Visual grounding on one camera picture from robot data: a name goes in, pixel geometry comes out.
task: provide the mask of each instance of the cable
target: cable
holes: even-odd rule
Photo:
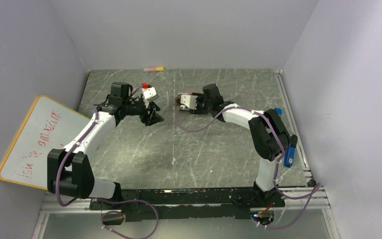
[[[178,109],[177,110],[177,112],[176,112],[176,114],[175,114],[175,121],[176,121],[176,123],[177,123],[177,125],[181,128],[181,129],[183,129],[184,131],[186,131],[186,132],[199,132],[199,131],[202,131],[202,130],[204,130],[204,129],[206,129],[207,127],[209,127],[223,112],[225,112],[225,111],[228,111],[228,110],[232,110],[232,109],[241,109],[241,110],[246,110],[246,111],[248,111],[248,112],[251,112],[251,113],[253,113],[253,114],[255,114],[255,115],[258,115],[258,116],[260,116],[261,118],[263,118],[264,119],[264,121],[267,123],[267,126],[270,128],[270,129],[273,129],[273,126],[272,126],[272,124],[270,123],[270,120],[266,117],[266,116],[264,116],[262,113],[259,113],[259,112],[257,112],[257,111],[254,111],[254,110],[252,110],[252,109],[250,109],[250,108],[248,108],[248,107],[242,107],[242,106],[238,106],[238,107],[226,107],[226,108],[224,108],[224,109],[222,109],[219,113],[217,113],[214,117],[213,117],[213,119],[207,124],[207,125],[205,125],[205,126],[203,126],[202,128],[199,128],[199,129],[188,129],[188,128],[185,128],[180,122],[179,122],[179,112],[180,112],[180,109]],[[285,155],[285,149],[284,149],[284,147],[283,147],[283,145],[282,145],[282,143],[281,143],[281,141],[279,140],[279,137],[278,137],[278,135],[276,134],[276,132],[274,131],[274,130],[272,130],[272,135],[273,135],[273,137],[275,138],[275,140],[276,140],[276,142],[278,143],[278,145],[279,145],[279,147],[281,148],[281,151],[282,151],[282,154],[278,157],[278,159],[277,159],[277,161],[276,161],[276,167],[275,167],[275,172],[274,172],[274,177],[273,177],[273,180],[274,180],[274,185],[275,185],[275,189],[282,195],[282,196],[284,196],[285,198],[288,198],[288,199],[303,199],[303,198],[306,198],[306,197],[308,197],[308,196],[311,196],[311,195],[313,195],[315,192],[317,192],[318,191],[318,189],[320,188],[320,187],[318,187],[316,190],[315,190],[315,188],[310,192],[310,193],[308,193],[308,194],[306,194],[306,195],[303,195],[303,196],[300,196],[300,197],[290,197],[290,196],[288,196],[288,195],[286,195],[286,194],[284,194],[283,192],[282,192],[282,190],[280,190],[279,188],[278,188],[278,186],[277,186],[277,184],[276,184],[276,179],[277,179],[277,177],[278,177],[278,172],[279,172],[279,162],[280,162],[280,160],[284,157],[284,155]]]
[[[61,205],[62,207],[66,207],[66,206],[70,205],[71,203],[73,203],[77,199],[77,198],[73,198],[67,203],[62,202],[61,194],[60,194],[60,190],[59,190],[59,182],[61,181],[62,170],[64,169],[64,165],[65,165],[65,162],[67,161],[68,157],[71,155],[72,152],[74,152],[74,150],[80,145],[80,143],[87,137],[87,135],[89,135],[89,133],[93,130],[93,128],[97,124],[98,111],[96,109],[96,106],[94,106],[94,105],[93,105],[93,109],[95,110],[95,120],[92,122],[90,127],[86,130],[86,132],[84,132],[84,134],[81,135],[81,137],[77,140],[77,142],[65,154],[64,158],[62,159],[61,164],[59,165],[58,173],[56,174],[55,194],[56,194],[56,199],[58,200],[59,205]]]
[[[314,189],[319,188],[319,187],[321,187],[321,185],[320,185],[320,184],[317,184],[317,185],[315,185]],[[269,227],[269,226],[265,226],[265,228],[266,228],[266,229],[271,229],[271,230],[281,230],[281,229],[288,228],[288,227],[292,226],[293,224],[295,224],[296,221],[299,220],[299,218],[302,216],[302,214],[304,214],[305,210],[307,209],[307,206],[308,206],[308,204],[309,204],[309,201],[311,200],[311,197],[312,197],[312,195],[309,195],[309,196],[308,196],[308,200],[307,200],[307,202],[305,203],[304,207],[302,208],[301,212],[299,212],[298,216],[296,216],[296,218],[294,218],[294,220],[293,220],[292,222],[290,222],[290,223],[287,224],[287,225],[280,226],[280,227]]]
[[[74,150],[75,150],[75,149],[80,145],[80,143],[87,137],[87,135],[89,135],[89,133],[93,130],[93,128],[95,127],[95,125],[96,125],[97,122],[98,122],[99,117],[98,117],[98,111],[97,111],[97,108],[95,107],[95,105],[93,105],[93,108],[94,108],[94,111],[95,111],[95,120],[92,122],[92,124],[90,125],[90,127],[86,130],[86,132],[84,132],[84,134],[81,135],[81,137],[77,140],[77,142],[71,147],[71,149],[68,150],[67,154],[65,154],[65,156],[64,156],[64,158],[62,159],[62,162],[61,162],[61,164],[59,165],[59,168],[58,168],[58,173],[57,173],[57,175],[56,175],[55,194],[56,194],[56,199],[58,200],[59,205],[61,205],[62,207],[66,207],[66,206],[70,205],[71,203],[73,203],[73,202],[77,199],[77,198],[73,198],[73,199],[71,199],[71,200],[70,200],[69,202],[67,202],[67,203],[62,202],[61,194],[60,194],[60,190],[59,190],[59,183],[60,183],[60,181],[61,181],[62,170],[63,170],[63,168],[64,168],[65,162],[67,161],[69,155],[71,155],[71,153],[74,152]],[[100,201],[102,201],[102,202],[110,203],[110,204],[124,204],[124,203],[140,202],[140,203],[144,203],[144,204],[149,205],[149,206],[153,209],[153,211],[155,212],[155,214],[156,214],[156,225],[155,225],[153,231],[152,231],[148,236],[143,237],[143,238],[140,238],[140,239],[147,239],[147,238],[151,237],[151,235],[153,235],[153,233],[156,231],[157,226],[158,226],[158,224],[159,224],[159,214],[157,213],[156,208],[155,208],[153,205],[151,205],[149,202],[146,202],[146,201],[144,201],[144,200],[139,200],[139,199],[127,200],[127,201],[121,201],[121,202],[112,202],[112,201],[109,201],[109,200],[104,199],[104,198],[96,198],[96,199],[98,199],[98,200],[100,200]],[[118,211],[110,211],[110,212],[107,212],[107,213],[103,214],[102,217],[101,217],[101,219],[100,219],[102,225],[103,225],[103,217],[104,217],[106,214],[114,214],[114,213],[116,213],[116,214],[121,214],[121,215],[122,215],[122,213],[121,213],[121,212],[118,212]],[[129,237],[127,237],[127,236],[125,236],[125,235],[123,235],[123,234],[121,234],[121,233],[119,233],[119,232],[117,232],[117,231],[115,231],[115,230],[112,230],[111,228],[107,227],[106,225],[103,225],[103,228],[105,228],[105,229],[107,229],[108,231],[113,232],[113,233],[117,234],[118,236],[121,236],[121,237],[123,237],[123,238],[125,238],[125,239],[134,239],[134,238],[129,238]]]
[[[109,100],[109,96],[110,96],[110,94],[108,94],[108,95],[106,96],[106,100],[104,100],[102,103],[100,103],[100,104],[93,104],[93,105],[94,105],[94,106],[98,106],[98,105],[101,105],[101,104],[106,103],[107,100]]]
[[[97,200],[99,201],[102,201],[102,202],[105,202],[105,203],[110,203],[110,204],[124,204],[124,203],[135,203],[135,202],[139,202],[139,203],[144,203],[144,204],[147,204],[148,206],[151,207],[151,209],[153,209],[155,215],[156,215],[156,225],[154,226],[154,229],[152,230],[152,232],[150,234],[148,234],[147,236],[143,237],[143,238],[139,238],[139,239],[147,239],[149,237],[151,237],[154,232],[156,231],[157,229],[157,226],[159,225],[159,214],[157,213],[157,210],[156,208],[151,205],[149,202],[146,202],[144,200],[139,200],[139,199],[134,199],[134,200],[127,200],[127,201],[122,201],[122,202],[112,202],[112,201],[109,201],[107,199],[104,199],[104,198],[96,198]],[[102,217],[100,218],[100,222],[101,222],[101,225],[102,225],[102,229],[105,228],[106,230],[112,232],[112,233],[115,233],[116,235],[120,236],[120,237],[123,237],[125,239],[135,239],[135,238],[130,238],[130,237],[127,237],[125,236],[124,234],[121,234],[115,230],[113,230],[112,228],[109,228],[108,226],[106,226],[105,224],[103,224],[103,217],[107,214],[119,214],[119,215],[122,215],[121,212],[118,212],[118,211],[109,211],[107,213],[104,213],[102,215]]]
[[[178,109],[177,112],[176,112],[176,114],[175,114],[175,116],[176,116],[176,117],[175,117],[175,118],[176,118],[175,120],[176,120],[176,123],[178,124],[178,126],[179,126],[181,129],[183,129],[184,131],[187,131],[187,132],[199,132],[199,131],[202,131],[202,130],[204,130],[205,128],[209,127],[209,126],[210,126],[210,125],[211,125],[211,124],[212,124],[212,123],[213,123],[213,122],[214,122],[214,121],[215,121],[215,120],[216,120],[216,119],[217,119],[223,112],[228,111],[228,110],[232,110],[232,109],[246,110],[246,111],[248,111],[248,112],[251,112],[251,113],[254,114],[254,115],[258,115],[258,116],[260,116],[262,119],[264,119],[264,121],[266,122],[267,126],[268,126],[270,129],[272,129],[272,130],[271,130],[272,135],[273,135],[273,137],[275,138],[276,142],[278,143],[278,145],[279,145],[279,147],[281,148],[281,151],[282,151],[281,155],[277,158],[276,166],[275,166],[275,171],[274,171],[274,175],[273,175],[273,182],[274,182],[273,184],[274,184],[274,186],[275,186],[276,191],[278,191],[283,197],[288,198],[288,199],[303,199],[303,198],[308,197],[308,200],[307,200],[307,202],[306,202],[304,208],[303,208],[302,211],[299,213],[299,215],[295,218],[295,220],[293,220],[290,224],[288,224],[288,225],[286,225],[286,226],[282,226],[282,227],[267,227],[267,226],[265,226],[265,227],[266,227],[266,228],[269,228],[269,229],[272,229],[272,230],[277,230],[277,229],[284,229],[284,228],[287,228],[287,227],[292,226],[292,225],[293,225],[293,224],[294,224],[294,223],[301,217],[301,215],[304,213],[305,209],[306,209],[307,206],[308,206],[309,201],[311,200],[312,195],[313,195],[315,192],[317,192],[317,191],[320,189],[320,187],[321,187],[322,185],[321,185],[321,184],[317,184],[317,185],[312,189],[312,191],[311,191],[310,193],[308,193],[308,194],[306,194],[306,195],[303,195],[303,196],[300,196],[300,197],[290,197],[290,196],[284,194],[284,193],[282,192],[282,190],[280,190],[280,189],[278,188],[278,186],[277,186],[277,184],[276,184],[276,180],[277,180],[278,173],[279,173],[279,164],[280,164],[280,161],[281,161],[281,159],[282,159],[282,158],[284,157],[284,155],[285,155],[285,149],[284,149],[284,147],[283,147],[281,141],[279,140],[278,135],[277,135],[276,132],[273,130],[274,128],[273,128],[272,124],[270,123],[269,119],[268,119],[266,116],[264,116],[262,113],[259,113],[259,112],[257,112],[257,111],[252,110],[251,108],[238,106],[238,107],[226,107],[226,108],[222,109],[219,113],[217,113],[217,114],[213,117],[213,119],[212,119],[207,125],[205,125],[204,127],[200,128],[200,129],[187,129],[187,128],[185,128],[185,127],[179,122],[179,111],[180,111],[180,109]]]
[[[131,97],[132,97],[135,93],[137,93],[137,91],[140,90],[141,88],[143,88],[142,85],[140,85],[139,87],[135,88],[135,90],[134,90],[133,92],[131,92]]]
[[[266,213],[273,206],[273,202],[270,202],[265,210],[259,211],[258,214]]]

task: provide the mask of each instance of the blue clip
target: blue clip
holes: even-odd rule
[[[282,109],[281,108],[275,108],[275,111],[281,116],[282,115]]]
[[[284,166],[290,168],[293,164],[293,157],[295,156],[295,148],[298,143],[298,137],[292,135],[290,137],[290,145],[285,152]]]
[[[295,148],[289,146],[285,153],[284,166],[290,168],[293,164],[293,157],[295,156]]]

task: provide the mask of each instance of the white robotic arm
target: white robotic arm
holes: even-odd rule
[[[228,108],[233,107],[237,108],[239,105],[230,104],[227,106]],[[234,123],[239,126],[242,126],[246,129],[250,129],[249,121],[253,118],[257,118],[257,115],[254,115],[243,109],[231,109],[222,113],[223,119],[225,122]],[[268,161],[260,157],[260,166],[258,170],[258,176],[256,179],[256,184],[263,190],[268,191],[274,188],[273,177],[275,170],[276,161]]]
[[[108,102],[97,105],[97,113],[75,139],[63,149],[52,149],[49,152],[49,192],[56,193],[56,187],[59,186],[61,194],[76,198],[99,197],[117,200],[121,197],[119,183],[94,177],[89,157],[94,155],[103,139],[125,116],[140,116],[141,122],[146,126],[163,121],[156,113],[160,108],[153,102],[158,98],[153,87],[143,83],[143,94],[139,99],[133,99],[133,93],[130,84],[114,82],[106,99]],[[61,165],[64,158],[67,158],[66,162]]]

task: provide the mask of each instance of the marble tabletop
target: marble tabletop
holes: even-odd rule
[[[200,132],[183,131],[174,121],[174,98],[180,92],[201,92],[203,86],[216,83],[226,101],[255,110],[283,109],[282,120],[292,133],[273,70],[92,70],[79,112],[91,117],[91,104],[104,101],[111,83],[116,81],[134,87],[147,82],[156,87],[160,95],[156,104],[165,119],[146,127],[139,117],[126,117],[90,156],[96,177],[119,182],[124,189],[253,185],[260,157],[249,130],[217,120]],[[201,128],[211,119],[211,115],[180,112],[180,121],[187,128]],[[295,154],[292,168],[281,165],[279,186],[306,186],[302,165],[299,153]]]

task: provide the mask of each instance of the white enclosure panel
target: white enclosure panel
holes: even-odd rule
[[[36,97],[76,109],[86,77],[49,0],[0,0],[0,163]],[[0,239],[31,238],[43,195],[0,181]]]
[[[318,0],[51,0],[90,69],[282,69]]]
[[[342,238],[382,238],[382,0],[320,1],[284,83]]]

